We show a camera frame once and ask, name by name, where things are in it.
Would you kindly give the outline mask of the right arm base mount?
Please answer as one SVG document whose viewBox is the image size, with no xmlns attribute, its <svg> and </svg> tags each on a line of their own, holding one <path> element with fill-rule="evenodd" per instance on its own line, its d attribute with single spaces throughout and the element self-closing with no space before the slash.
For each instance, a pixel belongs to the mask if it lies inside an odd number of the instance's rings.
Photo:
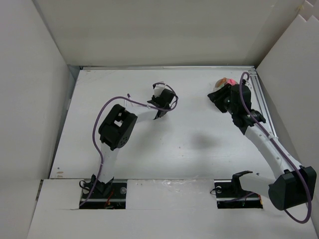
<svg viewBox="0 0 319 239">
<path fill-rule="evenodd" d="M 214 179 L 214 188 L 210 191 L 216 197 L 218 209 L 262 209 L 261 196 L 243 190 L 240 177 L 252 171 L 242 171 L 232 175 L 231 179 Z"/>
</svg>

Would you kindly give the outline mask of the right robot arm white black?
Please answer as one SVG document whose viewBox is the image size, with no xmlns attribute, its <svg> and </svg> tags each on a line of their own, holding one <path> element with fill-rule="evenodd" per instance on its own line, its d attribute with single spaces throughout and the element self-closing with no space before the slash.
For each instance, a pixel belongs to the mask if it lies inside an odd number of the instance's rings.
<svg viewBox="0 0 319 239">
<path fill-rule="evenodd" d="M 263 115 L 251 108 L 251 91 L 245 85 L 225 84 L 208 98 L 222 113 L 231 114 L 233 123 L 258 149 L 274 177 L 265 178 L 246 170 L 232 176 L 230 190 L 236 196 L 254 192 L 268 197 L 283 211 L 309 203 L 314 197 L 317 173 L 290 156 L 269 131 Z"/>
</svg>

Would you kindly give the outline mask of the orange highlighter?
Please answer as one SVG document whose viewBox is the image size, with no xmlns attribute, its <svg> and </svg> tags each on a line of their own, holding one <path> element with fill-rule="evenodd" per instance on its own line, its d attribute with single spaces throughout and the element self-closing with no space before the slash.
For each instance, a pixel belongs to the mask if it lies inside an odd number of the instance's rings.
<svg viewBox="0 0 319 239">
<path fill-rule="evenodd" d="M 217 82 L 216 82 L 216 86 L 220 86 L 220 85 L 223 85 L 223 84 L 225 84 L 227 82 L 227 78 L 222 78 L 222 79 L 220 79 L 220 80 L 218 80 Z"/>
</svg>

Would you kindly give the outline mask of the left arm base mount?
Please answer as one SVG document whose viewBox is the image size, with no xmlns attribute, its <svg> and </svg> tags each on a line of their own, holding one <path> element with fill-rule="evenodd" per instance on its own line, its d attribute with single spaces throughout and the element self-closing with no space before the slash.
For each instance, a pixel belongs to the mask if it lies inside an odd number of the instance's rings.
<svg viewBox="0 0 319 239">
<path fill-rule="evenodd" d="M 122 210 L 126 208 L 127 180 L 112 179 L 108 183 L 98 181 L 90 194 L 95 179 L 95 175 L 92 175 L 89 181 L 79 182 L 82 189 L 79 209 Z"/>
</svg>

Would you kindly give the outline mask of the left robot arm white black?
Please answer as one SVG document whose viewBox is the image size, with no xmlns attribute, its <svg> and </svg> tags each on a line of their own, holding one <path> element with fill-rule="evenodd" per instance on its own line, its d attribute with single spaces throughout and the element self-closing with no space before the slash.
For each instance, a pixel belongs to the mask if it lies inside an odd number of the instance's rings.
<svg viewBox="0 0 319 239">
<path fill-rule="evenodd" d="M 124 106 L 115 104 L 112 107 L 98 129 L 103 163 L 94 192 L 99 197 L 104 198 L 111 193 L 119 150 L 127 144 L 135 124 L 163 117 L 172 110 L 170 104 L 173 99 L 178 99 L 175 92 L 162 88 L 155 90 L 151 100 L 145 104 L 125 99 Z"/>
</svg>

